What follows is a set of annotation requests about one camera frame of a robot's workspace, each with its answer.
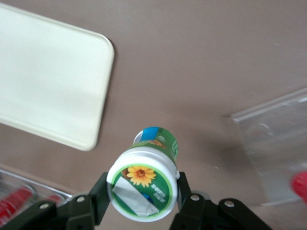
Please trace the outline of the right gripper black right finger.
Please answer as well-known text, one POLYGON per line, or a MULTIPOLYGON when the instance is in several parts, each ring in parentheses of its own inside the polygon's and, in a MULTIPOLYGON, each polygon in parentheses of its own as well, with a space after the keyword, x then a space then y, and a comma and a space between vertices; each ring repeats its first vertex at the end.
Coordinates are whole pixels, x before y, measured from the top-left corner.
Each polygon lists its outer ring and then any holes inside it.
POLYGON ((192 192, 184 172, 177 180, 179 212, 175 215, 171 230, 270 230, 271 227, 260 219, 241 201, 226 198, 218 204, 192 192))

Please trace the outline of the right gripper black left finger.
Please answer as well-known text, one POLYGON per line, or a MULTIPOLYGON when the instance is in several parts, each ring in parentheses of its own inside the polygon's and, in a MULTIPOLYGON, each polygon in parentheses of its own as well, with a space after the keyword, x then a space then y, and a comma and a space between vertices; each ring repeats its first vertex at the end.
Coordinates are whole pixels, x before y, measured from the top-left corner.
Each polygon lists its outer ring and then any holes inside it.
POLYGON ((60 206, 48 199, 37 201, 1 229, 93 230, 100 225, 110 203, 106 178, 105 172, 88 194, 78 195, 60 206))

